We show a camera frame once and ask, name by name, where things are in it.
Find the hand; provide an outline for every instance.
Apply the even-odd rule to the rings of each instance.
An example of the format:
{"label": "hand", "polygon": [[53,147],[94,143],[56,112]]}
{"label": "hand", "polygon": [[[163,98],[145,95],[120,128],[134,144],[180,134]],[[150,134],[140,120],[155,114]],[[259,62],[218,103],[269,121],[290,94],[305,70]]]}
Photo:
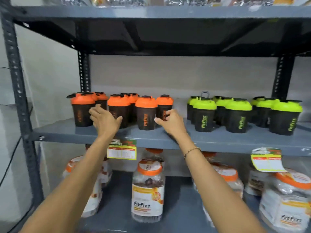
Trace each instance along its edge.
{"label": "hand", "polygon": [[91,108],[89,113],[98,136],[107,135],[113,137],[119,130],[122,116],[115,119],[109,111],[104,110],[99,104]]}
{"label": "hand", "polygon": [[165,131],[172,135],[175,139],[181,135],[188,135],[183,117],[177,113],[176,109],[166,111],[166,114],[169,115],[166,117],[166,121],[163,121],[160,118],[155,118],[155,122],[165,129]]}

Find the bracelet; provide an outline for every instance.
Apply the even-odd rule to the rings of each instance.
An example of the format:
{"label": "bracelet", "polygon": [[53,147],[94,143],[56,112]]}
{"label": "bracelet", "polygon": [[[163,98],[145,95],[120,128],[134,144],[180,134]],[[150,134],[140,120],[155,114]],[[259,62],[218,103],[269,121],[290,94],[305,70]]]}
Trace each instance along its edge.
{"label": "bracelet", "polygon": [[201,151],[201,149],[200,149],[199,147],[197,147],[197,146],[196,146],[195,148],[191,149],[191,150],[188,150],[188,151],[187,151],[187,153],[185,153],[185,154],[184,154],[184,158],[185,158],[185,160],[186,160],[187,154],[188,154],[189,152],[191,152],[191,151],[195,150],[195,149],[198,149],[198,150],[200,150],[200,151]]}

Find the shelf underside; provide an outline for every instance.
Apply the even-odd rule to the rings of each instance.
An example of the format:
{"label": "shelf underside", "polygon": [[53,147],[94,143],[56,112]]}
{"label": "shelf underside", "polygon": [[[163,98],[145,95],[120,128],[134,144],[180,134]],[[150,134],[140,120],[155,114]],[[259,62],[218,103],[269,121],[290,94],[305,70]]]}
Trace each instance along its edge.
{"label": "shelf underside", "polygon": [[[222,153],[247,153],[260,147],[282,149],[285,156],[311,156],[311,123],[298,123],[293,136],[282,136],[270,133],[268,129],[259,128],[254,124],[248,125],[244,134],[230,133],[225,127],[216,127],[211,133],[197,132],[194,125],[185,119],[186,129],[194,143],[203,151]],[[97,132],[93,126],[76,127],[73,119],[58,121],[34,129],[32,140],[91,144]],[[152,131],[142,131],[137,125],[120,129],[116,135],[118,139],[135,139],[138,147],[179,149],[178,144],[164,131],[156,127]]]}
{"label": "shelf underside", "polygon": [[[163,218],[158,223],[137,223],[131,217],[132,173],[114,171],[104,189],[99,212],[80,221],[84,232],[127,233],[216,233],[202,209],[200,195],[193,189],[190,177],[166,177]],[[244,201],[259,217],[260,198],[244,193]],[[268,233],[271,229],[263,223]]]}
{"label": "shelf underside", "polygon": [[311,50],[311,7],[13,10],[17,24],[88,54],[279,57]]}

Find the shelf tag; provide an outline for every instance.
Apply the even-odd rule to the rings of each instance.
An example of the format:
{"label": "shelf tag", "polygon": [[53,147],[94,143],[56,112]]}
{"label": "shelf tag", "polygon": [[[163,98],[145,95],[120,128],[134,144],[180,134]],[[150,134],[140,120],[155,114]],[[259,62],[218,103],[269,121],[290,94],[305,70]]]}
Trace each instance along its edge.
{"label": "shelf tag", "polygon": [[261,172],[287,172],[282,165],[281,149],[262,147],[252,150],[254,167]]}
{"label": "shelf tag", "polygon": [[107,149],[107,158],[137,159],[136,140],[113,139]]}

